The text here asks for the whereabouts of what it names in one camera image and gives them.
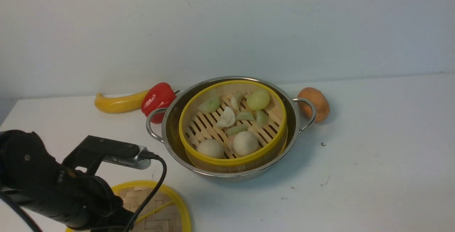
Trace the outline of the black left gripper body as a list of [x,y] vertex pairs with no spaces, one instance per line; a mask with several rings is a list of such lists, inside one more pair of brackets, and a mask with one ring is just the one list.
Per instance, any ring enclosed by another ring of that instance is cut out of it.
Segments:
[[79,231],[124,229],[133,217],[103,179],[68,169],[26,179],[21,206]]

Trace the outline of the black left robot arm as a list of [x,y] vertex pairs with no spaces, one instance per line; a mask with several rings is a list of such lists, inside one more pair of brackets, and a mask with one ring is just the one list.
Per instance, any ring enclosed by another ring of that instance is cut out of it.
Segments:
[[134,213],[96,171],[107,156],[138,153],[138,146],[88,135],[59,163],[35,132],[4,131],[1,190],[19,206],[73,230],[124,229]]

